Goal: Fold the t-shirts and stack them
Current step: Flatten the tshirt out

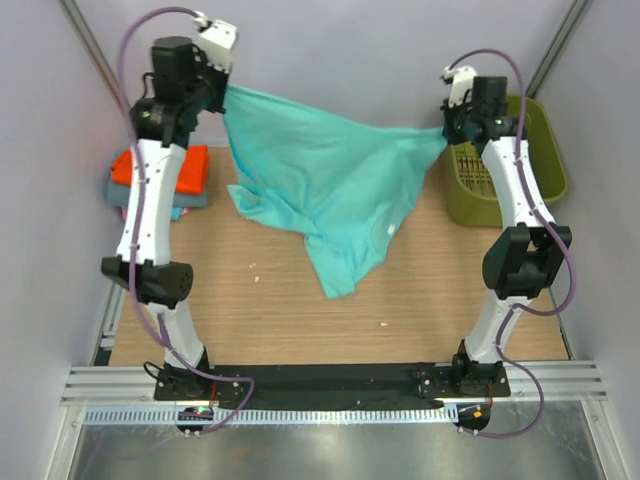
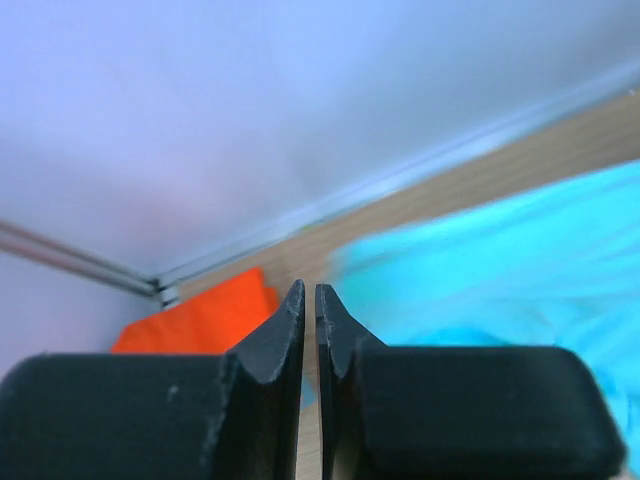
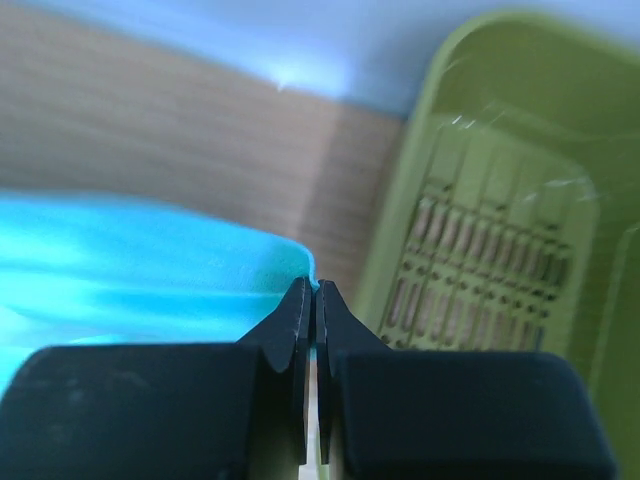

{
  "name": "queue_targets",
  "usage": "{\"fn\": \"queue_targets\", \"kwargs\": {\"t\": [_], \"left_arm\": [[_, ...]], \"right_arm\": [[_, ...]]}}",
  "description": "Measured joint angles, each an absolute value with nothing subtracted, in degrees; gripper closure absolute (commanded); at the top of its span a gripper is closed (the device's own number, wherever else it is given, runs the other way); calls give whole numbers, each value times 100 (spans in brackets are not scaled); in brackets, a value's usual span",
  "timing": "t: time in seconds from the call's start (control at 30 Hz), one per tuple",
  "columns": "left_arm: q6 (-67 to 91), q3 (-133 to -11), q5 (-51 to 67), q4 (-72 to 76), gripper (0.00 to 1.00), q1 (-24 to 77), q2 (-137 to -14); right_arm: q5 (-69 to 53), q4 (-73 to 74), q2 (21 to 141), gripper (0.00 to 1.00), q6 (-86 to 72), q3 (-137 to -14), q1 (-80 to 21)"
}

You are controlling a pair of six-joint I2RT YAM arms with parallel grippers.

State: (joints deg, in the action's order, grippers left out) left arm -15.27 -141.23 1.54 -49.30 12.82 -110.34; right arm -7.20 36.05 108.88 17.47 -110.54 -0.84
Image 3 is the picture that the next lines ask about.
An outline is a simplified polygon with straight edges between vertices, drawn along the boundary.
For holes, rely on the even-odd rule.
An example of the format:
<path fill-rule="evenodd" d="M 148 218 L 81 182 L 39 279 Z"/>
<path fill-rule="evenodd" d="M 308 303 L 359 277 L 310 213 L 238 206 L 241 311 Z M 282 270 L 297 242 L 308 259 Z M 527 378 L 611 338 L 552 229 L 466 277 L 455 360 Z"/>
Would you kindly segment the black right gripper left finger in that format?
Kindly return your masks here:
<path fill-rule="evenodd" d="M 307 456 L 311 284 L 233 343 L 56 346 L 1 399 L 5 479 L 294 479 Z"/>

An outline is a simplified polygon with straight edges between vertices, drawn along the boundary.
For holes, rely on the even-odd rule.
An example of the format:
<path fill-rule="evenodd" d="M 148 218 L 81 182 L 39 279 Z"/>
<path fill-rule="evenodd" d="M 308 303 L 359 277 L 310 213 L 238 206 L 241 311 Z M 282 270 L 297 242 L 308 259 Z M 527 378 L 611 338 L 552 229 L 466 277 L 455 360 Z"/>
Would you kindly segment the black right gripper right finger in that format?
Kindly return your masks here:
<path fill-rule="evenodd" d="M 336 285 L 315 297 L 327 479 L 614 479 L 575 370 L 541 352 L 394 350 Z"/>

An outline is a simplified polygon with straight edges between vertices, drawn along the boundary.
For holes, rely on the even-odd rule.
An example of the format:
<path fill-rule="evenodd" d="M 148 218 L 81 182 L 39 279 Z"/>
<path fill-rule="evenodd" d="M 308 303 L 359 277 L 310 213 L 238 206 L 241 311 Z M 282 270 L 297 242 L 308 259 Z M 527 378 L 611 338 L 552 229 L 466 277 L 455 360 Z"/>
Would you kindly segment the teal t shirt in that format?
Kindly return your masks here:
<path fill-rule="evenodd" d="M 305 246 L 191 210 L 5 193 L 1 381 L 49 346 L 235 341 L 315 275 Z"/>

